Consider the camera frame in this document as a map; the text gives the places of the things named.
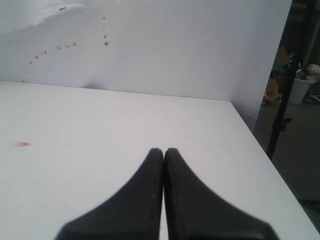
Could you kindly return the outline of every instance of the white bucket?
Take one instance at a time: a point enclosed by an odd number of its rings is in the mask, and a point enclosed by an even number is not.
[[[306,95],[312,80],[294,79],[292,90],[289,97],[290,104],[301,104]]]

